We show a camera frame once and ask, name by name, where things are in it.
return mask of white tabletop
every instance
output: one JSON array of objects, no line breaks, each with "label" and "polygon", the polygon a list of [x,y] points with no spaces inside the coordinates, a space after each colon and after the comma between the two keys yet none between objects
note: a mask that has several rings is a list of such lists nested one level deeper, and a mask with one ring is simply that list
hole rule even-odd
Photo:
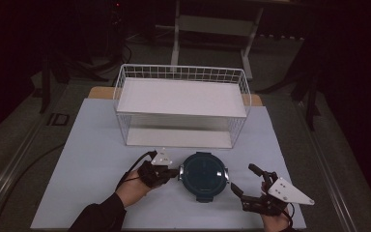
[{"label": "white tabletop", "polygon": [[[91,203],[101,203],[113,193],[118,181],[144,153],[156,147],[125,146],[113,109],[113,100],[86,99],[59,158],[33,229],[66,229]],[[276,171],[291,182],[271,119],[264,106],[252,107],[233,149],[167,148],[178,167],[195,152],[210,152],[229,169],[230,180],[246,195],[260,196],[262,178],[248,169],[255,163]],[[294,225],[305,228],[300,207],[295,205]],[[152,190],[127,208],[123,224],[130,230],[247,230],[261,228],[259,215],[242,210],[230,187],[211,203],[198,203],[177,179]]]}]

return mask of dark blue lid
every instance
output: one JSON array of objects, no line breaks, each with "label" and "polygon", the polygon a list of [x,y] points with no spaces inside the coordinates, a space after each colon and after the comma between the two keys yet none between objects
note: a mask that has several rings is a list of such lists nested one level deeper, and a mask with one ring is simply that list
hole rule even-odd
[{"label": "dark blue lid", "polygon": [[185,188],[196,195],[199,202],[213,201],[228,181],[224,164],[211,153],[197,152],[188,157],[180,175]]}]

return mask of human hand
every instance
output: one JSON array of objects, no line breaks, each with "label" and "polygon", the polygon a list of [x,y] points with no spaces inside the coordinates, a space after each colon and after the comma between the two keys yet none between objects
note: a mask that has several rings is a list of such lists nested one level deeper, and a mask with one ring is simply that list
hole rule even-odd
[{"label": "human hand", "polygon": [[289,226],[288,218],[282,213],[279,216],[261,215],[261,219],[264,223],[265,232],[279,232]]},{"label": "human hand", "polygon": [[151,190],[140,180],[137,170],[131,171],[126,180],[129,181],[123,182],[116,189],[116,194],[120,197],[125,207],[136,203]]}]

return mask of black cable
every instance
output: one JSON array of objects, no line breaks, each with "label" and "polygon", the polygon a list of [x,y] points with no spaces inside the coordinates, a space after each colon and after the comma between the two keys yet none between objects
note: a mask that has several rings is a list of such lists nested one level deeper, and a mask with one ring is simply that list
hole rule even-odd
[{"label": "black cable", "polygon": [[[124,55],[122,54],[122,61],[123,61],[123,64],[128,64],[128,63],[130,62],[130,60],[131,60],[131,54],[132,54],[132,51],[131,51],[131,49],[130,49],[126,44],[124,44],[124,47],[128,50],[128,59],[127,59],[127,61],[125,62],[125,61],[123,60]],[[114,77],[113,81],[111,82],[110,87],[114,87],[114,85],[115,85],[116,82],[117,82],[117,79],[119,78],[119,74],[120,74],[120,72],[118,72],[118,73],[116,74],[116,77]]]},{"label": "black cable", "polygon": [[127,44],[124,44],[124,47],[128,49],[128,60],[125,62],[125,64],[129,64],[129,63],[130,63],[130,60],[131,60],[131,54],[132,54],[132,51],[131,51],[131,49],[128,47]]},{"label": "black cable", "polygon": [[139,159],[137,159],[137,161],[131,166],[131,168],[125,173],[125,175],[123,175],[122,179],[120,179],[119,183],[117,184],[117,187],[115,189],[115,191],[119,188],[119,186],[124,183],[126,181],[126,178],[128,177],[128,174],[134,169],[134,167],[141,161],[143,160],[145,157],[147,157],[148,155],[150,155],[150,152],[146,153],[146,154],[143,154]]},{"label": "black cable", "polygon": [[6,207],[6,204],[8,203],[8,200],[11,196],[11,194],[13,193],[14,189],[16,188],[16,185],[19,183],[20,179],[22,179],[23,175],[26,174],[26,172],[33,166],[35,165],[39,160],[41,160],[43,157],[47,156],[48,154],[52,153],[53,151],[65,146],[66,143],[62,143],[52,149],[50,149],[49,151],[43,153],[42,155],[40,155],[37,159],[35,159],[31,164],[29,164],[25,170],[23,170],[23,172],[17,177],[16,181],[14,182],[14,185],[13,187],[11,188],[11,190],[8,192],[8,195],[6,196],[6,199],[5,201],[2,203],[2,206],[1,206],[1,209],[0,209],[0,217],[2,216],[2,213],[4,212],[4,209]]}]

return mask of black sleeve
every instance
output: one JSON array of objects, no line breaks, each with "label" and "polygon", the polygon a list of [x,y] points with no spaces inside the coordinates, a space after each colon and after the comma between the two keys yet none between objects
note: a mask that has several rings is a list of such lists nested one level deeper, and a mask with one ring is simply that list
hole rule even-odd
[{"label": "black sleeve", "polygon": [[281,230],[281,231],[279,231],[279,232],[298,232],[298,231],[299,231],[299,230],[296,230],[296,229],[294,229],[294,228],[288,226],[286,229]]},{"label": "black sleeve", "polygon": [[122,200],[113,193],[103,203],[87,206],[68,231],[100,232],[108,231],[111,227],[113,231],[120,231],[125,215],[126,210]]}]

